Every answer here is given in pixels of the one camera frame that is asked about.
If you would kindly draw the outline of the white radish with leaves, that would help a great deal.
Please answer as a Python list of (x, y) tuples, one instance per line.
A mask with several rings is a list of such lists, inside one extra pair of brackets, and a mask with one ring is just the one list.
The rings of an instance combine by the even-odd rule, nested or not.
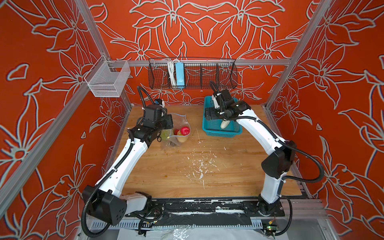
[(221, 129), (225, 129), (229, 125), (229, 123), (230, 123), (229, 121), (223, 120), (221, 123)]

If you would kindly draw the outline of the green cabbage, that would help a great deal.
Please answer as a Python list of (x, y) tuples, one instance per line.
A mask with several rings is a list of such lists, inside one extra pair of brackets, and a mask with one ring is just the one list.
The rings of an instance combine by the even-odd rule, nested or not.
[(160, 137), (162, 138), (162, 141), (166, 141), (169, 137), (173, 135), (173, 130), (162, 130)]

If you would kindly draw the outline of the clear zip top bag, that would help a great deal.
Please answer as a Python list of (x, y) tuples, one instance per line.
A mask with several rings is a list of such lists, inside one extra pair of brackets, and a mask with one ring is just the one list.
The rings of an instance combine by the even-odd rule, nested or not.
[(163, 130), (160, 137), (161, 149), (170, 149), (175, 147), (182, 147), (186, 144), (191, 134), (191, 126), (187, 120), (186, 115), (179, 115), (172, 113), (173, 128), (169, 130)]

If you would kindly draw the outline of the yellow potato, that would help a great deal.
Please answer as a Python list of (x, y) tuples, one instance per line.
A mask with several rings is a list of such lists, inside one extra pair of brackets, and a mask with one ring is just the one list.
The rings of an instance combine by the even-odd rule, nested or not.
[(183, 135), (181, 132), (177, 133), (176, 138), (180, 143), (185, 143), (188, 140), (188, 136)]

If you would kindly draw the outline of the red fruit front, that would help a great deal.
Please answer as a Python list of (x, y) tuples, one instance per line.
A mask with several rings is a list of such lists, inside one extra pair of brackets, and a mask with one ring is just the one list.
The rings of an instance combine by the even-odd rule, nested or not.
[(190, 132), (191, 132), (191, 129), (189, 127), (182, 127), (180, 129), (180, 134), (182, 136), (188, 136), (190, 134)]

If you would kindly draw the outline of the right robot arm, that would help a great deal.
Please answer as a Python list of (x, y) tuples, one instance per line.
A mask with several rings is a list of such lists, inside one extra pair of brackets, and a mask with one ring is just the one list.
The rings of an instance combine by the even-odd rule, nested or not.
[[(232, 101), (224, 108), (212, 100), (204, 103), (204, 123), (208, 121), (226, 120), (236, 122), (245, 128), (263, 147), (268, 157), (261, 163), (265, 173), (263, 189), (258, 197), (257, 211), (262, 216), (269, 216), (278, 206), (282, 198), (281, 191), (287, 179), (303, 183), (318, 183), (325, 176), (322, 164), (312, 155), (297, 149), (293, 141), (278, 136), (266, 125), (244, 101)], [(303, 179), (289, 176), (288, 171), (293, 165), (295, 154), (300, 153), (313, 161), (319, 169), (314, 179)]]

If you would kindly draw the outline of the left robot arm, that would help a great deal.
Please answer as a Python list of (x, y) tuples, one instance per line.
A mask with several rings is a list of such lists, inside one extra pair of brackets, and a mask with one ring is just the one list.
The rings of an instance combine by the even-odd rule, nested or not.
[(162, 140), (163, 130), (173, 128), (173, 117), (162, 101), (150, 98), (151, 103), (146, 105), (143, 95), (148, 92), (139, 86), (138, 93), (143, 104), (143, 116), (135, 127), (127, 130), (129, 138), (110, 169), (95, 186), (86, 186), (83, 191), (85, 205), (81, 227), (89, 238), (102, 235), (110, 226), (118, 225), (126, 215), (134, 216), (142, 223), (153, 223), (162, 217), (163, 210), (152, 205), (150, 195), (136, 192), (122, 197), (124, 185), (138, 160), (153, 141)]

